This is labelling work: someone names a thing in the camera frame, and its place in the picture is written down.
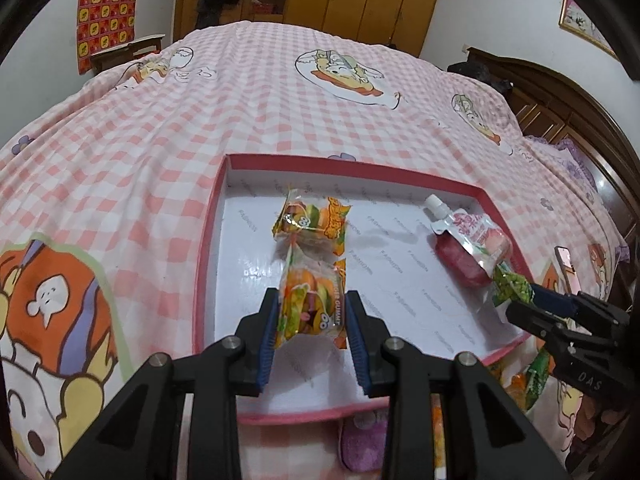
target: wooden headboard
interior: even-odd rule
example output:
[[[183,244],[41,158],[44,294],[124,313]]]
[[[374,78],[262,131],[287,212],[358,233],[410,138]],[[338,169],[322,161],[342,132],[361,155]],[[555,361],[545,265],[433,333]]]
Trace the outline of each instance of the wooden headboard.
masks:
[[[586,155],[598,193],[631,251],[630,263],[618,265],[609,295],[611,303],[628,308],[640,270],[640,159],[625,134],[596,99],[561,73],[476,48],[468,59],[513,83],[507,101],[524,135],[552,144],[569,138]]]

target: bed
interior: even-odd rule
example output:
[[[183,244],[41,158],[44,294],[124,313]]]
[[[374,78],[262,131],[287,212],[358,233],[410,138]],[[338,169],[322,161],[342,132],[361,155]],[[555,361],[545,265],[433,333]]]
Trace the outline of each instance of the bed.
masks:
[[[471,55],[514,83],[513,113],[489,86],[387,47],[240,22],[106,70],[19,132],[0,153],[0,354],[22,466],[34,478],[54,470],[148,355],[194,351],[205,211],[227,153],[356,159],[475,184],[533,279],[565,245],[585,290],[629,306],[635,250],[616,267],[640,211],[628,141],[561,75]],[[566,150],[521,128],[552,144],[571,136],[598,193]],[[335,421],[243,426],[240,442],[245,478],[377,476],[341,468]]]

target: metal screw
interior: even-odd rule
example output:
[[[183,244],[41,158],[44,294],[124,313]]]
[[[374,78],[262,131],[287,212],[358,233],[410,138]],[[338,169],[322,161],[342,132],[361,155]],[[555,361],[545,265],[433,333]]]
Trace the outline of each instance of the metal screw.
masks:
[[[458,361],[460,361],[460,364],[463,366],[473,366],[478,362],[478,358],[471,352],[460,352],[458,354]]]
[[[160,368],[166,364],[169,356],[164,352],[156,352],[149,358],[149,364],[155,368]]]
[[[399,337],[390,337],[385,341],[385,346],[389,348],[389,350],[402,350],[402,348],[404,348],[404,341]]]
[[[227,350],[235,350],[241,344],[242,341],[237,335],[228,335],[222,340],[222,346]]]

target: pink checkered bedsheet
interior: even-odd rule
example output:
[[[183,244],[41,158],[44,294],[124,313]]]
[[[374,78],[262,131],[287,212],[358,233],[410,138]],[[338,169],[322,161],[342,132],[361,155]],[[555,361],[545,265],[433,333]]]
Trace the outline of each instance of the pink checkered bedsheet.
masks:
[[[310,72],[296,65],[305,53]],[[623,241],[597,195],[553,149],[525,140],[483,84],[384,46],[269,23],[195,31],[143,63],[96,76],[0,153],[2,244],[41,233],[99,262],[133,368],[156,351],[192,351],[204,212],[226,153],[344,153],[475,184],[535,276],[566,246],[597,295],[590,244],[613,274]],[[334,422],[245,427],[241,443],[246,478],[375,478],[340,468]]]

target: gummy candy package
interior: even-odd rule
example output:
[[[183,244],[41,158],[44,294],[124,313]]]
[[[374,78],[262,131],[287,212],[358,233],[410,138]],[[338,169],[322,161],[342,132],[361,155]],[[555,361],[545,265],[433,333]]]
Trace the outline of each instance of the gummy candy package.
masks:
[[[324,198],[291,189],[273,226],[273,235],[297,234],[300,243],[327,243],[336,256],[342,256],[349,209],[351,206],[343,206],[331,196]]]
[[[314,260],[292,240],[280,280],[276,348],[296,334],[329,335],[342,347],[344,269],[344,260]]]

